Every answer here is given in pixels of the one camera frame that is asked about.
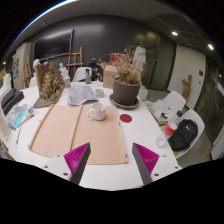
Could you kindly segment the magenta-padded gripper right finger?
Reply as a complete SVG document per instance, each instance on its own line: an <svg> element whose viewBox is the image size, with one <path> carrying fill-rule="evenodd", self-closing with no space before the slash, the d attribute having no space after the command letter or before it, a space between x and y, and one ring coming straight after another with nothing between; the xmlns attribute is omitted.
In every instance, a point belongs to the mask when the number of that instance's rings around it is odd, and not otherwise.
<svg viewBox="0 0 224 224"><path fill-rule="evenodd" d="M133 144L132 153L144 185L181 170L168 155L159 155L137 143Z"/></svg>

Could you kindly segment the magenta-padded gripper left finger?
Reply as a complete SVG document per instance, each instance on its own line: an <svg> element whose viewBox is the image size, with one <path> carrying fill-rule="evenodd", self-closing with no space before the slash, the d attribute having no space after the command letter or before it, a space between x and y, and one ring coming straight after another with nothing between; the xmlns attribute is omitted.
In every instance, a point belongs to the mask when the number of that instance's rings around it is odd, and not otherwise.
<svg viewBox="0 0 224 224"><path fill-rule="evenodd" d="M85 143L65 155L55 155L42 169L78 185L90 153L90 144Z"/></svg>

